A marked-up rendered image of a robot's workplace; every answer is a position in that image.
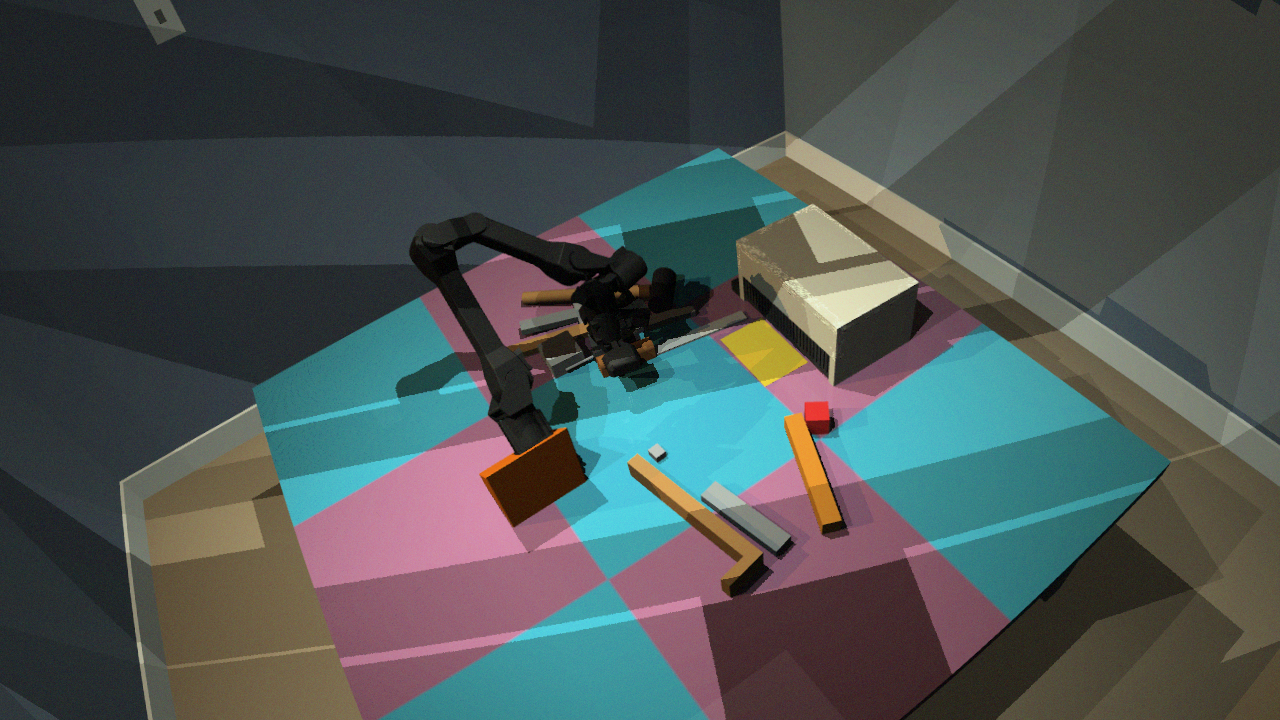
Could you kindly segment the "orange-brown bar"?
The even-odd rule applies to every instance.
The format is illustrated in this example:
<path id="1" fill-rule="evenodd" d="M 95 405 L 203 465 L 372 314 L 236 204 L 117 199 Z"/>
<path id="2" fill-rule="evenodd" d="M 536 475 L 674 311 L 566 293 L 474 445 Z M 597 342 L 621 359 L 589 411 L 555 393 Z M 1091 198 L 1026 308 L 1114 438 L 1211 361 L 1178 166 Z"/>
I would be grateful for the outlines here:
<path id="1" fill-rule="evenodd" d="M 548 333 L 548 334 L 541 334 L 540 337 L 536 337 L 536 338 L 532 338 L 532 340 L 526 340 L 526 341 L 520 342 L 517 345 L 509 345 L 509 346 L 507 346 L 507 348 L 509 348 L 512 352 L 516 348 L 521 348 L 522 352 L 524 352 L 524 357 L 526 357 L 526 356 L 532 355 L 532 354 L 539 354 L 540 351 L 538 348 L 538 345 L 540 345 L 545 340 L 549 340 L 549 338 L 554 337 L 556 334 L 561 334 L 564 331 L 568 331 L 570 334 L 573 337 L 575 341 L 588 338 L 588 334 L 589 334 L 588 329 L 586 329 L 588 325 L 584 325 L 582 323 L 579 324 L 579 325 L 571 325 L 571 327 L 561 329 L 561 331 L 556 331 L 556 332 L 552 332 L 552 333 Z"/>

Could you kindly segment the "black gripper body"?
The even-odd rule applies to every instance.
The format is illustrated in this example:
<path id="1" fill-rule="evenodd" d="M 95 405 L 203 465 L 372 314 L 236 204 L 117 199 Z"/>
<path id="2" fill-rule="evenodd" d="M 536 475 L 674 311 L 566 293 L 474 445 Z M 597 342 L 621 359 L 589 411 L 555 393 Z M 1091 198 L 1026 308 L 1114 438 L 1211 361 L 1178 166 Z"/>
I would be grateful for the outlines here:
<path id="1" fill-rule="evenodd" d="M 611 377 L 622 375 L 643 366 L 643 360 L 637 354 L 637 348 L 635 348 L 634 345 L 625 343 L 621 338 L 620 319 L 623 316 L 618 306 L 614 309 L 614 313 L 603 318 L 589 316 L 584 306 L 579 309 L 579 314 L 582 324 L 589 324 L 589 329 L 591 331 L 596 345 L 603 343 L 605 348 L 612 347 L 611 351 L 605 352 L 602 357 Z"/>

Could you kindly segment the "orange long bar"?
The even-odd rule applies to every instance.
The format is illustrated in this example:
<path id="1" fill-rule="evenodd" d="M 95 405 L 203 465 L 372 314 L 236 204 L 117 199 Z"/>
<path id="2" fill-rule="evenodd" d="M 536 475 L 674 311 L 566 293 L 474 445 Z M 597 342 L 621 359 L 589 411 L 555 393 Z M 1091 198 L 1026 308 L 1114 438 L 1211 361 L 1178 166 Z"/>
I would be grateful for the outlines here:
<path id="1" fill-rule="evenodd" d="M 841 515 L 804 420 L 803 413 L 785 416 L 785 430 L 822 536 L 841 529 Z"/>

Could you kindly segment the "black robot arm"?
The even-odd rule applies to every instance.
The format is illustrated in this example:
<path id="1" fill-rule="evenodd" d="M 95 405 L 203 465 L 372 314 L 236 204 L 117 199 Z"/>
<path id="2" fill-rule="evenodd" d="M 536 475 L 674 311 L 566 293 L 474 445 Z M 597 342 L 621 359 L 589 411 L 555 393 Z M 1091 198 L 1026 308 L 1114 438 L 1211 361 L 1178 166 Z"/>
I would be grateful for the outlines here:
<path id="1" fill-rule="evenodd" d="M 554 434 L 541 410 L 532 405 L 532 366 L 521 348 L 512 352 L 500 342 L 461 275 L 454 251 L 472 242 L 530 263 L 561 284 L 585 281 L 570 299 L 581 304 L 593 318 L 608 316 L 618 306 L 623 316 L 620 319 L 623 337 L 628 329 L 649 325 L 650 309 L 641 299 L 634 299 L 630 291 L 646 274 L 646 263 L 625 246 L 611 258 L 604 258 L 577 243 L 536 238 L 494 222 L 480 211 L 438 224 L 422 224 L 415 232 L 410 258 L 419 272 L 436 284 L 467 334 L 492 393 L 488 416 L 498 421 L 515 455 L 520 455 Z M 618 302 L 616 292 L 621 293 Z"/>

